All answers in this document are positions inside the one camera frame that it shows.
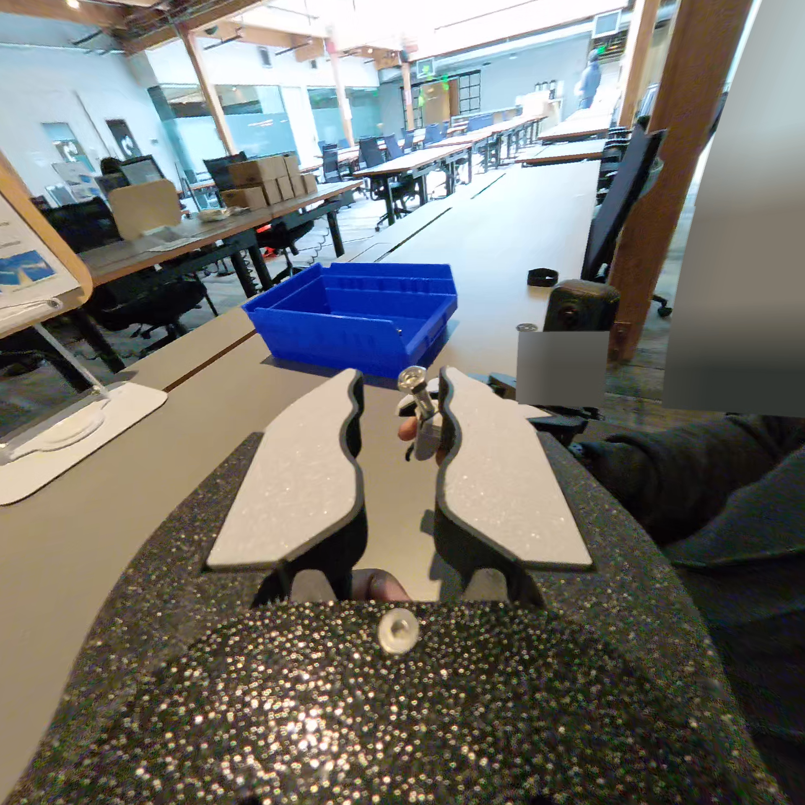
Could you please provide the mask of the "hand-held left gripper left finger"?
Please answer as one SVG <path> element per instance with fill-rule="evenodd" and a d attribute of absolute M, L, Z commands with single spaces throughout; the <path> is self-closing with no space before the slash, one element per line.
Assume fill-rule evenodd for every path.
<path fill-rule="evenodd" d="M 345 369 L 274 418 L 206 559 L 212 571 L 346 577 L 367 545 L 357 457 L 363 375 Z"/>

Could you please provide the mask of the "person's left hand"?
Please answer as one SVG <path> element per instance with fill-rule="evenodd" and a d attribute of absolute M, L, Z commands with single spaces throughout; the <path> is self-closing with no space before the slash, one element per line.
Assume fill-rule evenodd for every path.
<path fill-rule="evenodd" d="M 356 569 L 351 575 L 350 598 L 381 602 L 410 601 L 395 576 L 382 569 Z"/>

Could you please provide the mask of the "wooden support post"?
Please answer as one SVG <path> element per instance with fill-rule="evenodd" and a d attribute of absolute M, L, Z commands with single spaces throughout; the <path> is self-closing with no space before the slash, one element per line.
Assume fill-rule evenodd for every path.
<path fill-rule="evenodd" d="M 620 292 L 609 359 L 631 361 L 675 233 L 699 155 L 753 3 L 682 1 L 675 14 L 650 131 L 665 130 L 653 188 L 632 208 L 621 231 L 609 284 Z"/>

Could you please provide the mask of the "metal bolt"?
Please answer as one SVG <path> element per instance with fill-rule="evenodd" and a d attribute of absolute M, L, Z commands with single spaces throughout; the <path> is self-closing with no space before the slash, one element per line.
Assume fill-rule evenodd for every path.
<path fill-rule="evenodd" d="M 417 417 L 421 422 L 432 419 L 437 413 L 434 393 L 428 386 L 427 369 L 409 366 L 397 377 L 397 388 L 403 399 L 397 405 L 400 418 Z"/>

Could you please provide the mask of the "person's right forearm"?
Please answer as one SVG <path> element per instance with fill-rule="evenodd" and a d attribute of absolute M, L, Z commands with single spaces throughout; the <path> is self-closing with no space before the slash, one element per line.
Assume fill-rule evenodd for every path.
<path fill-rule="evenodd" d="M 577 441 L 569 452 L 664 547 L 708 526 L 731 497 L 780 468 L 803 442 L 803 418 L 725 415 Z"/>

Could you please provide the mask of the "large blue plastic bin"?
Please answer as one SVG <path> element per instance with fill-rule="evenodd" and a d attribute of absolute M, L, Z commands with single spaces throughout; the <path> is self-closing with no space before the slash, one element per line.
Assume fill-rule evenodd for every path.
<path fill-rule="evenodd" d="M 457 308 L 448 264 L 384 262 L 315 264 L 242 306 L 279 361 L 389 379 L 433 363 Z"/>

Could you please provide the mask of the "cardboard box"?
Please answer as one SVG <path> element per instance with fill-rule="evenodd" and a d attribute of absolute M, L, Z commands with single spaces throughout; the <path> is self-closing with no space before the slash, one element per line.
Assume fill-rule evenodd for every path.
<path fill-rule="evenodd" d="M 315 173 L 303 171 L 295 152 L 245 159 L 226 167 L 228 182 L 218 184 L 225 207 L 258 210 L 316 195 Z"/>

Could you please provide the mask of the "dark computer screen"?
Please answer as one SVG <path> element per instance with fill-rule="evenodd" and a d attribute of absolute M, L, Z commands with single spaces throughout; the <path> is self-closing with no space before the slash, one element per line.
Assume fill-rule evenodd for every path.
<path fill-rule="evenodd" d="M 120 163 L 119 171 L 128 186 L 150 184 L 166 178 L 152 155 L 126 159 Z"/>

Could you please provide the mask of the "white base document stand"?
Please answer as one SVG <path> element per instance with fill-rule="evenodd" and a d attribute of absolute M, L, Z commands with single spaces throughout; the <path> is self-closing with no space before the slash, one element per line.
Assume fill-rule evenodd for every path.
<path fill-rule="evenodd" d="M 88 383 L 75 402 L 2 438 L 1 503 L 10 506 L 156 412 L 168 394 L 129 381 L 107 386 L 44 328 L 89 300 L 91 275 L 31 202 L 5 155 L 1 160 L 2 337 L 31 327 Z"/>

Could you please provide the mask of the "black mesh office chair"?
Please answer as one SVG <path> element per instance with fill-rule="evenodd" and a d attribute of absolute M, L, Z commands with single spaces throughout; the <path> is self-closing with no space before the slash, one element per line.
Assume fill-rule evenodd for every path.
<path fill-rule="evenodd" d="M 640 197 L 649 192 L 662 170 L 659 148 L 667 131 L 648 134 L 641 118 L 635 124 L 622 160 L 600 187 L 600 204 L 593 217 L 581 278 L 592 282 L 592 289 L 606 284 L 618 238 L 629 213 Z"/>

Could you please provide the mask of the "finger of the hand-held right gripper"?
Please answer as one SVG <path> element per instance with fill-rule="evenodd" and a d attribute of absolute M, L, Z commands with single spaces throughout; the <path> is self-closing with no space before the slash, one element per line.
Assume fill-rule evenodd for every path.
<path fill-rule="evenodd" d="M 426 416 L 421 410 L 416 412 L 416 435 L 413 446 L 413 459 L 430 460 L 439 452 L 444 418 L 437 410 Z"/>

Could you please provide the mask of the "person's black jacket torso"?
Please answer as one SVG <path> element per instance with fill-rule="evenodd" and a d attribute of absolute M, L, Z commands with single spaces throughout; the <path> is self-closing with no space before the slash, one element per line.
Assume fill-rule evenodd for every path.
<path fill-rule="evenodd" d="M 666 556 L 707 622 L 758 750 L 802 803 L 803 449 L 739 489 Z"/>

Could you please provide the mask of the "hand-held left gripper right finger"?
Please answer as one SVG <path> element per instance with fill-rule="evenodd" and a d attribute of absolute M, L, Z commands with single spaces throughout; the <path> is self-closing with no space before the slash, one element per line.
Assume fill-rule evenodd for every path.
<path fill-rule="evenodd" d="M 455 367 L 439 373 L 436 552 L 463 579 L 496 569 L 590 571 L 593 558 L 531 419 L 536 408 Z"/>

